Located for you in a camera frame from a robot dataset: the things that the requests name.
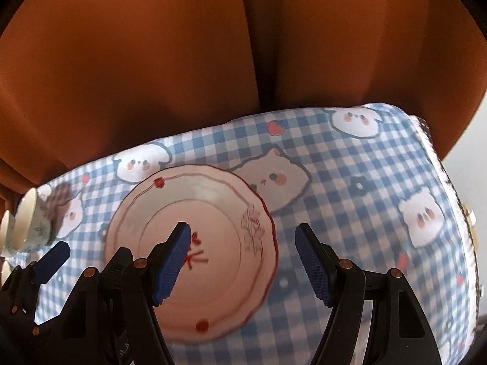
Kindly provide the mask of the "orange curtain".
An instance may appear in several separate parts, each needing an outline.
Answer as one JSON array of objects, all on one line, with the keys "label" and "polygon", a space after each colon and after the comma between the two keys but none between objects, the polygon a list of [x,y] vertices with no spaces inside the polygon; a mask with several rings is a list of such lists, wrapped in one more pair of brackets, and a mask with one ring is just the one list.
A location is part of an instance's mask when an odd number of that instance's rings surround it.
[{"label": "orange curtain", "polygon": [[84,163],[258,112],[384,101],[453,148],[486,0],[1,0],[1,207]]}]

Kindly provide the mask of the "blue checkered cartoon tablecloth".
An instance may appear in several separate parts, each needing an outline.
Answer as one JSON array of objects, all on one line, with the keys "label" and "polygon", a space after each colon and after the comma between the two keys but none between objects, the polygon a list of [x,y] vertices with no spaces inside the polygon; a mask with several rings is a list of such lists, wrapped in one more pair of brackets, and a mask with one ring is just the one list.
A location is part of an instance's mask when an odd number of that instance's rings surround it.
[{"label": "blue checkered cartoon tablecloth", "polygon": [[[141,165],[147,163],[147,172]],[[401,269],[428,318],[443,363],[474,338],[477,267],[466,219],[420,119],[382,103],[288,109],[158,138],[80,166],[39,192],[68,211],[58,238],[71,256],[42,287],[36,321],[58,315],[79,274],[102,265],[108,223],[151,172],[205,164],[233,172],[264,200],[279,261],[266,301],[238,330],[171,344],[178,364],[307,364],[330,311],[297,254],[296,226],[366,270]]]}]

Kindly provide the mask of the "white red-trimmed plate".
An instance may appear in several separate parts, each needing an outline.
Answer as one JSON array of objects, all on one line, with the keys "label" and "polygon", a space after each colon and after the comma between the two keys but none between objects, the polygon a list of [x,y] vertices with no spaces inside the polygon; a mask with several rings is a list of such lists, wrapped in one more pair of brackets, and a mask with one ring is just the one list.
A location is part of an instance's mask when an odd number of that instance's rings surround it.
[{"label": "white red-trimmed plate", "polygon": [[155,314],[165,340],[199,344],[238,330],[262,306],[276,274],[276,229],[240,177],[213,166],[176,166],[122,200],[105,232],[104,257],[121,247],[146,257],[178,222],[190,226],[191,244]]}]

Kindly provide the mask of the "blue floral bowl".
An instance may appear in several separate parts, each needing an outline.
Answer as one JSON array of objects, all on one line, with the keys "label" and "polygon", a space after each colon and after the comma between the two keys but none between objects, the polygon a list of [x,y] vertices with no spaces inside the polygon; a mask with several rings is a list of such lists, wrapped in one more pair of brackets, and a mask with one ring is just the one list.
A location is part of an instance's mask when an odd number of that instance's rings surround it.
[{"label": "blue floral bowl", "polygon": [[4,259],[1,259],[1,269],[0,269],[0,278],[1,278],[1,285],[5,285],[8,277],[12,272],[11,265]]},{"label": "blue floral bowl", "polygon": [[6,210],[2,216],[0,228],[0,251],[1,257],[10,257],[17,253],[14,246],[15,216]]},{"label": "blue floral bowl", "polygon": [[50,241],[53,223],[46,202],[37,189],[29,189],[16,213],[13,248],[18,252],[38,251]]}]

